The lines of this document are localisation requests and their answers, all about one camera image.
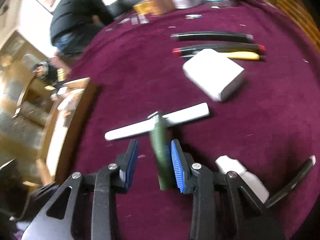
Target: red pen cap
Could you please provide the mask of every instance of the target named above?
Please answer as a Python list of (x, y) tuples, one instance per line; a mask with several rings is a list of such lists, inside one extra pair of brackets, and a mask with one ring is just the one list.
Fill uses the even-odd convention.
[(266, 52), (266, 47), (263, 46), (263, 45), (258, 45), (258, 46), (259, 46), (259, 50), (260, 50), (263, 54), (265, 54), (265, 52)]
[(172, 50), (172, 54), (173, 54), (174, 56), (176, 56), (176, 57), (182, 56), (182, 53), (181, 53), (180, 48), (175, 48), (175, 49), (173, 49), (173, 50)]

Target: white block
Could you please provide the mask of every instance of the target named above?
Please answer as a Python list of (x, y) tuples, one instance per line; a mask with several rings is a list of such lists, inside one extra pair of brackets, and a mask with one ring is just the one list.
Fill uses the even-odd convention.
[(214, 101), (225, 101), (244, 80), (244, 68), (213, 49), (203, 49), (183, 64), (187, 78)]

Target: maroon tablecloth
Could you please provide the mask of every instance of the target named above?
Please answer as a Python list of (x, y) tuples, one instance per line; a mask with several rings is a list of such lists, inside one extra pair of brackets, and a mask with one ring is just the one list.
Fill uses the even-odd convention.
[[(203, 18), (185, 19), (192, 13)], [(201, 5), (149, 20), (145, 25), (116, 22), (106, 27), (72, 69), (71, 78), (89, 76), (102, 85), (74, 171), (96, 172), (126, 150), (130, 139), (108, 142), (106, 131), (143, 121), (156, 110), (169, 113), (202, 102), (208, 103), (212, 116), (179, 125), (174, 135), (196, 161), (214, 171), (216, 158), (228, 155), (273, 193), (309, 156), (320, 160), (320, 57), (294, 22), (261, 0), (244, 0), (225, 9)], [(246, 83), (225, 103), (213, 102), (188, 80), (182, 71), (185, 60), (171, 54), (175, 47), (196, 42), (173, 41), (170, 34), (201, 30), (252, 34), (255, 43), (267, 49), (266, 62), (237, 61), (245, 68)], [(176, 189), (159, 189), (148, 135), (134, 138), (140, 158), (133, 187), (117, 197), (122, 239), (186, 240), (192, 198)], [(315, 203), (318, 174), (316, 164), (272, 208), (287, 238)]]

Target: black jacket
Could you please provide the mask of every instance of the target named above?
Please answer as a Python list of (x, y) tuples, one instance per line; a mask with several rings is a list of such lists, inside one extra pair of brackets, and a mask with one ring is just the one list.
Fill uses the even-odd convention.
[(98, 15), (104, 25), (113, 22), (113, 17), (102, 0), (61, 0), (53, 12), (51, 43), (76, 26), (92, 23), (92, 15)]

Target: black marker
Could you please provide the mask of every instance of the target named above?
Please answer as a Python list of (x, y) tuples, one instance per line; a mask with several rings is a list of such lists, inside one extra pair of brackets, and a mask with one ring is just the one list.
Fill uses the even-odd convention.
[(234, 33), (234, 32), (186, 32), (171, 35), (178, 41), (231, 41), (252, 43), (253, 36), (250, 34)]

